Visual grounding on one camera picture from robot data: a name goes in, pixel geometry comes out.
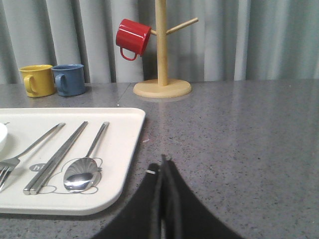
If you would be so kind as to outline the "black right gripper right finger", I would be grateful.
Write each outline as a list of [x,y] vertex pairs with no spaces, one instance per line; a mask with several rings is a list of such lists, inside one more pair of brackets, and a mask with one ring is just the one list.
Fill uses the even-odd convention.
[[162,218],[167,239],[240,239],[197,199],[175,163],[163,154],[161,164]]

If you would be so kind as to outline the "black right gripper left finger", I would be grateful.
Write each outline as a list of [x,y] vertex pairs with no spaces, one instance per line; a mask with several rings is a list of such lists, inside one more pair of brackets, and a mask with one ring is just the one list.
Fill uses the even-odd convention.
[[159,165],[152,163],[128,204],[97,233],[95,239],[147,239],[151,229],[152,202],[159,175]]

